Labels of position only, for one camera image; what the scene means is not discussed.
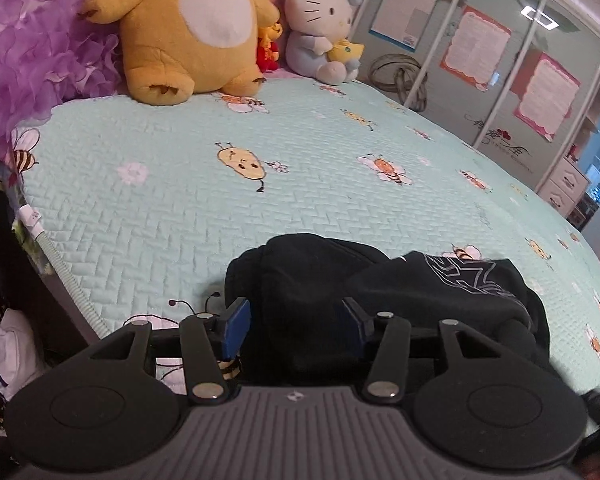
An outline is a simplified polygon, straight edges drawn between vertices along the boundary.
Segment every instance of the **bed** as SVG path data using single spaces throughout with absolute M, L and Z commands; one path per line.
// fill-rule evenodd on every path
M 75 100 L 21 128 L 16 149 L 26 169 L 13 184 L 2 167 L 0 181 L 14 209 L 41 215 L 29 253 L 100 337 L 130 316 L 190 313 L 170 300 L 198 312 L 232 258 L 313 232 L 391 257 L 511 259 L 544 302 L 554 362 L 577 390 L 600 385 L 600 264 L 580 234 L 365 84 L 273 78 L 257 100 L 216 93 L 175 107 Z

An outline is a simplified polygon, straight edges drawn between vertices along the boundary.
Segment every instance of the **poster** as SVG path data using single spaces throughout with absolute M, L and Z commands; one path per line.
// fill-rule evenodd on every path
M 513 114 L 552 142 L 579 89 L 580 82 L 543 52 Z
M 369 33 L 411 50 L 416 50 L 436 0 L 382 0 Z
M 440 66 L 486 92 L 510 37 L 507 27 L 466 6 Z

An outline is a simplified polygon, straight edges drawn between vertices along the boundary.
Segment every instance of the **red plush toy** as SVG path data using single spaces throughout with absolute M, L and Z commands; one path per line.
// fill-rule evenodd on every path
M 282 25 L 279 23 L 258 29 L 256 63 L 262 73 L 273 72 L 278 69 L 280 53 L 275 40 L 280 36 L 282 36 Z

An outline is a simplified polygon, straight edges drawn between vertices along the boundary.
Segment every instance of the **coiled cable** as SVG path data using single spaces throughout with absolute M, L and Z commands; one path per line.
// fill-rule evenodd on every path
M 394 70 L 394 81 L 391 83 L 376 79 L 377 72 L 385 67 Z M 406 54 L 384 54 L 384 56 L 376 58 L 369 67 L 369 82 L 384 92 L 397 93 L 400 102 L 404 104 L 420 72 L 420 68 L 420 63 Z M 416 98 L 411 104 L 410 108 L 414 112 L 423 112 L 427 108 L 426 82 L 427 75 L 424 76 L 422 84 L 416 91 Z

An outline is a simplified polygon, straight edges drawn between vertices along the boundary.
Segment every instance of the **white drawer cabinet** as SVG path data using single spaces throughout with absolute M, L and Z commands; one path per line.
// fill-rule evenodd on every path
M 546 181 L 538 195 L 542 200 L 551 204 L 551 207 L 562 216 L 567 216 L 575 206 L 575 202 L 552 180 Z
M 566 158 L 561 158 L 555 165 L 555 170 L 549 180 L 553 180 L 574 202 L 580 200 L 589 185 L 587 177 L 581 174 L 580 170 Z
M 560 159 L 538 196 L 562 216 L 568 216 L 584 194 L 589 180 L 566 158 Z

